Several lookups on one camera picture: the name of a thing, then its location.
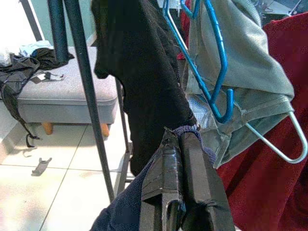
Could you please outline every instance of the hanger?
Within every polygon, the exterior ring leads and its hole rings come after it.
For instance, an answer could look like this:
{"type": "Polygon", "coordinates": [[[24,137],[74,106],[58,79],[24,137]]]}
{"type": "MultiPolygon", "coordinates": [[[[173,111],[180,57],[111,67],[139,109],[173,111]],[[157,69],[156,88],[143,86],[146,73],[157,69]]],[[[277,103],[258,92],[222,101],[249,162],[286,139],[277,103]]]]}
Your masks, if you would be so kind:
{"type": "Polygon", "coordinates": [[[276,148],[269,140],[267,140],[264,136],[262,136],[255,128],[253,128],[250,124],[245,124],[246,127],[248,127],[249,130],[251,130],[258,138],[260,138],[270,149],[272,149],[275,153],[277,153],[282,159],[284,159],[286,162],[290,164],[297,164],[301,161],[303,161],[308,152],[308,144],[307,144],[307,139],[305,137],[305,134],[301,128],[301,126],[298,123],[298,120],[296,116],[294,115],[294,112],[289,112],[289,117],[296,129],[296,132],[302,142],[303,150],[302,154],[297,158],[297,159],[290,159],[287,157],[284,153],[282,153],[278,148],[276,148]]]}
{"type": "MultiPolygon", "coordinates": [[[[183,38],[181,37],[177,27],[174,24],[174,21],[170,15],[170,7],[169,4],[170,2],[172,2],[172,4],[174,4],[177,0],[164,0],[164,4],[163,4],[163,15],[164,18],[166,19],[169,27],[171,28],[173,34],[175,35],[175,38],[179,44],[180,49],[182,50],[187,62],[189,63],[189,66],[191,68],[191,70],[194,73],[194,76],[198,82],[199,88],[202,90],[210,108],[212,109],[212,112],[214,114],[215,119],[219,122],[219,123],[226,123],[230,120],[230,118],[232,117],[232,113],[233,113],[233,90],[232,89],[228,89],[226,92],[226,96],[227,96],[227,106],[226,106],[226,112],[225,115],[221,115],[216,104],[215,101],[217,99],[219,90],[221,88],[222,82],[226,76],[226,72],[227,72],[227,68],[228,68],[228,61],[227,61],[227,55],[226,55],[226,51],[223,45],[223,39],[220,33],[220,28],[219,28],[219,24],[215,15],[215,11],[214,8],[211,5],[211,2],[209,0],[205,0],[205,6],[206,9],[209,13],[209,17],[210,17],[210,21],[214,30],[214,34],[215,34],[215,38],[217,41],[217,46],[218,46],[218,52],[219,52],[219,57],[220,57],[220,64],[221,64],[221,69],[219,72],[219,76],[217,78],[217,82],[215,84],[214,87],[214,91],[212,94],[209,93],[205,83],[202,81],[202,78],[197,70],[196,65],[193,63],[193,60],[191,59],[191,57],[188,54],[188,49],[185,45],[185,42],[183,41],[183,38]]],[[[200,8],[200,0],[196,0],[196,4],[195,4],[195,8],[194,8],[194,12],[192,13],[186,6],[185,6],[185,1],[181,0],[180,2],[182,8],[184,9],[184,11],[188,14],[188,16],[192,19],[196,18],[198,12],[199,12],[199,8],[200,8]]]]}
{"type": "MultiPolygon", "coordinates": [[[[220,63],[221,63],[221,70],[217,79],[217,82],[215,84],[215,88],[214,91],[212,93],[212,95],[210,95],[210,93],[208,92],[205,83],[202,81],[201,76],[197,70],[197,67],[195,66],[195,64],[193,63],[192,59],[190,58],[189,54],[188,54],[188,49],[185,45],[185,42],[183,41],[183,38],[181,37],[177,27],[174,24],[174,21],[170,15],[169,9],[170,9],[170,5],[175,5],[176,3],[178,3],[179,0],[157,0],[159,3],[159,5],[161,6],[161,8],[163,8],[163,15],[164,18],[166,19],[169,27],[171,28],[171,31],[173,32],[179,46],[180,49],[182,50],[187,62],[189,63],[189,66],[191,68],[191,70],[193,71],[195,78],[198,82],[198,85],[200,87],[200,89],[202,90],[210,108],[212,109],[213,115],[215,117],[215,119],[219,122],[219,123],[226,123],[230,120],[232,113],[233,113],[233,90],[232,89],[228,89],[226,94],[227,94],[227,109],[226,109],[226,113],[224,116],[221,116],[218,108],[215,105],[215,100],[218,96],[219,90],[221,88],[222,82],[224,80],[224,77],[226,75],[227,72],[227,68],[228,68],[228,61],[227,61],[227,56],[226,56],[226,52],[224,49],[224,45],[223,45],[223,39],[222,39],[222,35],[220,32],[220,28],[219,28],[219,24],[216,18],[216,14],[215,14],[215,10],[210,2],[210,0],[204,0],[204,4],[206,7],[206,10],[208,12],[209,18],[210,18],[210,22],[212,24],[213,30],[214,30],[214,35],[216,38],[216,42],[217,42],[217,46],[218,46],[218,52],[219,52],[219,57],[220,57],[220,63]]],[[[191,18],[191,19],[195,19],[198,15],[199,9],[200,9],[200,0],[196,0],[195,2],[195,6],[193,9],[193,12],[191,12],[185,5],[185,1],[186,0],[180,0],[180,5],[182,7],[182,9],[185,11],[185,13],[191,18]]],[[[282,159],[284,159],[286,162],[290,163],[290,164],[297,164],[301,161],[303,161],[306,156],[307,156],[307,152],[308,152],[308,143],[307,143],[307,139],[305,137],[305,134],[301,128],[301,126],[298,123],[297,118],[295,117],[293,112],[289,112],[289,117],[296,129],[296,132],[302,142],[302,153],[301,155],[297,158],[297,159],[291,159],[288,156],[286,156],[283,152],[281,152],[278,148],[276,148],[269,140],[267,140],[264,136],[262,136],[255,128],[253,128],[249,123],[246,123],[245,126],[251,130],[258,138],[260,138],[268,147],[270,147],[270,149],[272,149],[276,154],[278,154],[282,159]]]]}

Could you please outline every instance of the red fabric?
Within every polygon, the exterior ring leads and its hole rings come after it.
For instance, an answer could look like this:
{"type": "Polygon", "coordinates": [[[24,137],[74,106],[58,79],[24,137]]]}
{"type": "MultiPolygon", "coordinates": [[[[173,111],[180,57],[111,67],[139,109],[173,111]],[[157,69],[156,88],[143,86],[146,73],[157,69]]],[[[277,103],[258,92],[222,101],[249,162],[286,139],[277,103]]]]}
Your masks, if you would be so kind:
{"type": "MultiPolygon", "coordinates": [[[[188,9],[190,9],[191,0],[186,0],[185,5],[188,7],[188,9]]],[[[185,44],[188,48],[190,19],[184,11],[181,11],[180,20],[181,20],[181,27],[182,27],[182,30],[183,30],[184,36],[185,36],[184,41],[185,41],[185,44]]],[[[184,60],[184,59],[185,59],[185,57],[184,57],[184,54],[182,52],[180,54],[178,54],[177,60],[184,60]]]]}
{"type": "MultiPolygon", "coordinates": [[[[308,13],[264,27],[269,53],[295,89],[295,115],[308,137],[308,13]]],[[[289,118],[265,136],[290,158],[302,145],[289,118]]],[[[292,165],[257,141],[218,169],[234,223],[243,231],[308,231],[308,161],[292,165]]]]}

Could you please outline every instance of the grout line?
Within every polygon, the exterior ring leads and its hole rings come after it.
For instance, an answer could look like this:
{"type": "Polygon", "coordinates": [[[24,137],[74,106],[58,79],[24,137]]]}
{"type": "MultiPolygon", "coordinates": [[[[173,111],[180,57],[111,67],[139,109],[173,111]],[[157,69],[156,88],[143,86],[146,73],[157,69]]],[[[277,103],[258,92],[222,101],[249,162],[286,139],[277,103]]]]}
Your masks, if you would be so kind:
{"type": "Polygon", "coordinates": [[[56,197],[57,197],[57,195],[58,195],[58,192],[59,192],[59,190],[60,190],[60,188],[61,188],[61,185],[62,185],[62,183],[63,183],[63,181],[64,181],[64,179],[65,179],[65,177],[66,177],[66,174],[67,174],[67,172],[68,172],[68,169],[69,169],[69,167],[70,167],[70,165],[71,165],[71,163],[72,163],[72,161],[73,161],[73,159],[74,159],[74,156],[75,156],[75,154],[76,154],[76,152],[77,152],[77,149],[78,149],[78,147],[79,147],[79,145],[80,145],[80,143],[81,143],[82,137],[83,137],[83,135],[85,134],[85,132],[86,132],[86,130],[87,130],[87,127],[88,127],[88,126],[85,127],[85,130],[84,130],[83,133],[82,133],[82,136],[81,136],[81,138],[80,138],[80,140],[79,140],[79,143],[78,143],[78,145],[77,145],[77,147],[76,147],[76,149],[75,149],[75,152],[74,152],[74,155],[73,155],[73,157],[72,157],[72,159],[71,159],[71,162],[69,163],[68,168],[66,169],[66,172],[64,173],[64,176],[63,176],[62,181],[61,181],[61,183],[60,183],[60,185],[59,185],[59,188],[58,188],[58,190],[57,190],[57,192],[56,192],[56,195],[54,196],[54,198],[53,198],[53,200],[52,200],[52,203],[51,203],[51,205],[50,205],[50,207],[49,207],[49,209],[48,209],[48,211],[47,211],[47,214],[46,214],[46,216],[45,216],[45,219],[44,219],[43,222],[42,222],[42,225],[40,226],[39,231],[41,231],[41,229],[43,228],[43,225],[44,225],[44,223],[45,223],[45,221],[46,221],[46,219],[47,219],[47,216],[48,216],[48,214],[49,214],[49,212],[50,212],[50,210],[51,210],[51,207],[52,207],[52,205],[53,205],[53,203],[54,203],[54,201],[55,201],[55,199],[56,199],[56,197]]]}

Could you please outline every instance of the black cloth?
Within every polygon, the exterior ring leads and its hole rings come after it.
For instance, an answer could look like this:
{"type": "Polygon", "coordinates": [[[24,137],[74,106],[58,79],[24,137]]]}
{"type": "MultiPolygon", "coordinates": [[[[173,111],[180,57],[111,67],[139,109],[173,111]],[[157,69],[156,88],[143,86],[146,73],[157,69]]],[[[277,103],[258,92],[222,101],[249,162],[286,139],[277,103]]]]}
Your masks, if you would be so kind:
{"type": "Polygon", "coordinates": [[[11,55],[12,65],[0,67],[0,88],[4,84],[10,86],[15,95],[18,95],[25,84],[39,68],[39,61],[34,58],[11,55]]]}
{"type": "Polygon", "coordinates": [[[156,0],[93,0],[98,36],[95,73],[113,75],[124,86],[136,176],[164,134],[196,120],[179,81],[171,32],[156,0]]]}
{"type": "MultiPolygon", "coordinates": [[[[38,48],[32,53],[31,56],[36,58],[39,61],[40,70],[56,69],[58,67],[68,64],[68,60],[66,62],[59,62],[56,59],[55,50],[53,49],[38,48]]],[[[73,58],[74,56],[69,53],[68,59],[70,60],[73,58]]]]}

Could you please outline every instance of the gray ottoman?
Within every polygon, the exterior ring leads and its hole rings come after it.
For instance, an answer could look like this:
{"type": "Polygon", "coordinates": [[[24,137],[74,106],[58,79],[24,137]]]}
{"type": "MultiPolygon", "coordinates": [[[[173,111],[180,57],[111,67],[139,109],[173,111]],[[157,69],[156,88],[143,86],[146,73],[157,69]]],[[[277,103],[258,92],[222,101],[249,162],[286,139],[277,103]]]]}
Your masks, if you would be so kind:
{"type": "MultiPolygon", "coordinates": [[[[19,112],[27,123],[42,123],[46,133],[52,133],[52,123],[91,123],[74,47],[69,52],[75,56],[63,67],[50,70],[52,74],[66,77],[63,81],[29,81],[18,98],[19,112]]],[[[92,70],[96,61],[96,48],[88,47],[92,70]]],[[[106,124],[115,121],[117,93],[115,78],[98,79],[92,72],[100,122],[107,135],[106,124]]]]}

